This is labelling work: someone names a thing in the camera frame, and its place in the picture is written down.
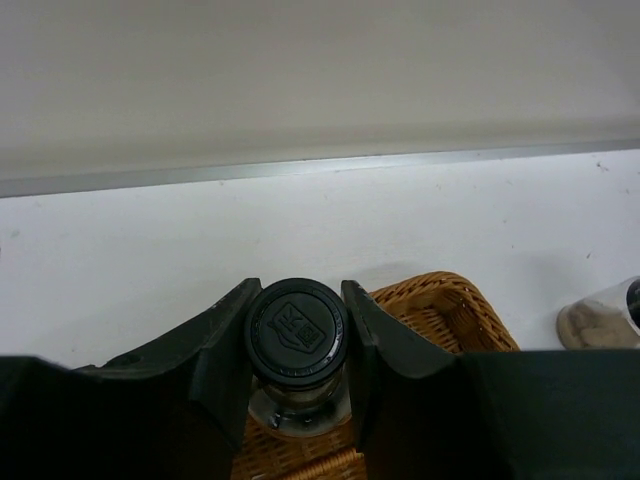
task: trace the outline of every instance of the spice jar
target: spice jar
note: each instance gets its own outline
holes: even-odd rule
[[[563,308],[556,326],[568,349],[640,347],[640,277]]]
[[[263,290],[245,323],[251,416],[287,437],[321,435],[346,421],[347,325],[340,297],[314,280],[291,278]]]

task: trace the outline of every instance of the metal strip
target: metal strip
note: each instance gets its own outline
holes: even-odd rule
[[[407,155],[380,155],[324,160],[299,160],[217,167],[176,168],[120,173],[93,173],[56,177],[0,180],[0,198],[56,193],[86,192],[115,188],[145,187],[174,183],[232,180],[238,178],[300,175],[441,163],[502,160],[551,155],[570,155],[640,149],[640,138],[563,145],[546,145],[486,150],[463,150]]]

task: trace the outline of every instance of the embossed logo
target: embossed logo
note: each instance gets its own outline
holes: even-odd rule
[[[325,339],[325,333],[300,310],[287,303],[267,325],[278,334],[280,343],[302,353],[313,353]]]

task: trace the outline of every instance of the brown basket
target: brown basket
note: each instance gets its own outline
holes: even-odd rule
[[[512,351],[518,345],[467,279],[434,272],[381,288],[372,297],[387,312],[452,353]],[[347,423],[322,437],[279,440],[249,418],[232,480],[366,480],[362,455]]]

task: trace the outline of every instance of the black bottle cap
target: black bottle cap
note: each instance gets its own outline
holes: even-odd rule
[[[296,390],[313,388],[344,363],[347,309],[319,282],[281,280],[253,301],[245,344],[261,380]]]
[[[640,279],[631,283],[627,290],[627,307],[631,320],[640,328]]]

